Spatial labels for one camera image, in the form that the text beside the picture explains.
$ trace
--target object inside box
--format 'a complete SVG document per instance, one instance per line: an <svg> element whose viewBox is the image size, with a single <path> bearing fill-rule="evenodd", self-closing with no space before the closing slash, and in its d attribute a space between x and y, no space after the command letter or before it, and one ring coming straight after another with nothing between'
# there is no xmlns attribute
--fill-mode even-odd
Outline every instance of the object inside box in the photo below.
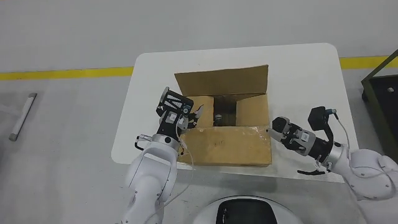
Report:
<svg viewBox="0 0 398 224"><path fill-rule="evenodd" d="M213 126L236 125L236 101L231 95L214 97Z"/></svg>

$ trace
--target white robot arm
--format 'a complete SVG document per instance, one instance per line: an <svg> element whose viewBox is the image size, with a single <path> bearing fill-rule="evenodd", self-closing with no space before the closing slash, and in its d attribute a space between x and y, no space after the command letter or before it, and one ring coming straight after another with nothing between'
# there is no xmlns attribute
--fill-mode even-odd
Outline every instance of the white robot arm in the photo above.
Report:
<svg viewBox="0 0 398 224"><path fill-rule="evenodd" d="M278 117L268 129L271 137L287 149L302 156L310 156L327 172L341 175L356 197L356 202L369 224L391 224L398 220L398 165L387 156L375 151L360 149L354 152L348 146L334 142L328 125L329 115L336 110L321 106L311 110L308 122L314 131L324 130L329 141L322 140L310 131ZM307 175L324 174L298 171Z"/></svg>
<svg viewBox="0 0 398 224"><path fill-rule="evenodd" d="M134 195L121 223L161 224L165 202L172 193L177 178L177 157L181 143L180 135L194 128L201 115L200 107L190 113L193 101L170 91L167 87L156 109L160 116L156 134L137 137L135 147L142 150L130 165L126 185ZM148 141L145 149L138 142Z"/></svg>

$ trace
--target table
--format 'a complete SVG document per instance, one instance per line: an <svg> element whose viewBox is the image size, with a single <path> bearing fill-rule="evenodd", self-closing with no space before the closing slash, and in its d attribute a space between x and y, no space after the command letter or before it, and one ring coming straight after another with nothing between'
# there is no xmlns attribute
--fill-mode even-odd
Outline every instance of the table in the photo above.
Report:
<svg viewBox="0 0 398 224"><path fill-rule="evenodd" d="M174 73L269 65L269 117L286 116L311 130L307 118L316 106L337 109L347 129L351 149L358 148L337 50L330 44L280 45L235 49L192 50L142 54L136 60L113 144L112 159L130 164L140 151L134 148L137 135L153 135L159 125L155 109L166 86L180 93ZM346 144L344 131L329 120L335 141ZM326 139L323 132L317 136ZM288 179L343 182L336 174L307 176L297 170L314 170L315 161L302 157L272 141L272 165L268 167L205 167L225 173L261 175ZM179 169L190 166L178 163Z"/></svg>

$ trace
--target yellow floor line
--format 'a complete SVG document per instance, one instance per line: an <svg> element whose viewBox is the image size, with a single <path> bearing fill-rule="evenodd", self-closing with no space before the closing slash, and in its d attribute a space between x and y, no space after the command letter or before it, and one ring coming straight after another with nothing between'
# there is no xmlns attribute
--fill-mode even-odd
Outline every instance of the yellow floor line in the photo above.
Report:
<svg viewBox="0 0 398 224"><path fill-rule="evenodd" d="M134 67L121 67L0 73L0 80L50 80L72 78L126 77L131 76L133 69Z"/></svg>
<svg viewBox="0 0 398 224"><path fill-rule="evenodd" d="M387 57L347 57L340 58L341 69L376 68ZM387 68L398 68L398 58L392 60Z"/></svg>
<svg viewBox="0 0 398 224"><path fill-rule="evenodd" d="M340 58L341 69L376 68L387 57L351 57ZM389 66L398 68L398 59L393 60ZM54 70L35 72L0 73L0 80L51 80L72 78L98 78L98 77L129 77L134 67L119 68L91 68L74 70Z"/></svg>

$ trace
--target cardboard box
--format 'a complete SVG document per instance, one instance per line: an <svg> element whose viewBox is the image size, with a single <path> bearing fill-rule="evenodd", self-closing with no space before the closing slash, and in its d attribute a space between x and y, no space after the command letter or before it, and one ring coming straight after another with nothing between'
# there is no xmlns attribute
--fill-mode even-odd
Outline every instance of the cardboard box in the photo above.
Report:
<svg viewBox="0 0 398 224"><path fill-rule="evenodd" d="M268 65L175 74L182 95L195 102L193 111L204 105L197 127L182 135L195 164L271 164L267 76ZM178 161L191 163L189 154Z"/></svg>

